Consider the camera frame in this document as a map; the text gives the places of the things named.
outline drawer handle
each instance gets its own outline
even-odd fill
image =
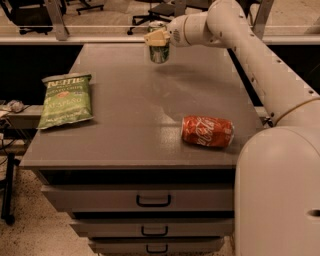
[[[155,253],[166,253],[166,252],[168,252],[168,245],[166,244],[166,247],[165,247],[165,249],[163,250],[163,251],[151,251],[150,249],[149,249],[149,245],[147,245],[146,246],[146,251],[147,251],[147,253],[153,253],[153,254],[155,254]]]
[[[139,205],[140,207],[166,207],[169,206],[171,204],[171,195],[168,195],[168,199],[166,203],[162,203],[162,204],[145,204],[145,203],[141,203],[140,199],[141,197],[139,195],[137,195],[136,197],[136,203],[137,205]]]
[[[165,226],[164,232],[160,234],[147,234],[145,233],[144,226],[141,227],[141,234],[143,236],[152,236],[152,237],[159,237],[159,236],[166,236],[168,234],[168,226]]]

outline green chip bag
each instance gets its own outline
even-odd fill
[[[72,73],[42,79],[47,87],[38,129],[91,119],[90,74]]]

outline gray table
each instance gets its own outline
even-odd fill
[[[90,121],[39,131],[25,169],[234,168],[244,143],[261,122],[225,49],[170,48],[154,64],[140,43],[89,44],[71,72],[90,72]],[[181,139],[182,118],[231,120],[226,149]]]
[[[71,72],[92,74],[94,118],[39,131],[22,159],[96,253],[197,255],[233,232],[235,167],[260,119],[226,50],[170,51],[161,65],[141,43],[85,45]],[[233,121],[232,144],[182,141],[186,115]]]

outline coca-cola can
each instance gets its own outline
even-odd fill
[[[207,147],[225,148],[234,137],[231,121],[208,116],[185,116],[181,137],[184,141]]]
[[[152,21],[149,23],[148,32],[153,32],[160,28],[167,28],[163,21]],[[169,59],[169,41],[165,46],[149,46],[150,59],[152,62],[162,64]]]

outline floor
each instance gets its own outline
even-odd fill
[[[132,15],[147,13],[149,4],[132,0],[107,0],[104,10],[90,10],[78,15],[79,4],[71,2],[65,24],[71,34],[125,34]],[[15,26],[0,12],[0,38],[2,35],[20,36]],[[135,33],[145,33],[146,26]],[[267,22],[265,34],[316,34],[320,33],[319,0],[275,0]],[[21,141],[14,142],[6,149],[22,158],[26,148]],[[0,152],[0,163],[6,159]],[[0,167],[0,178],[4,176],[6,163]],[[0,255],[6,256],[91,256],[95,255],[87,245],[86,238],[79,238],[69,227],[69,216],[58,213],[40,192],[41,183],[29,170],[15,168],[13,183],[12,211],[15,223],[8,226],[0,221]],[[234,255],[230,237],[219,252],[210,256]]]

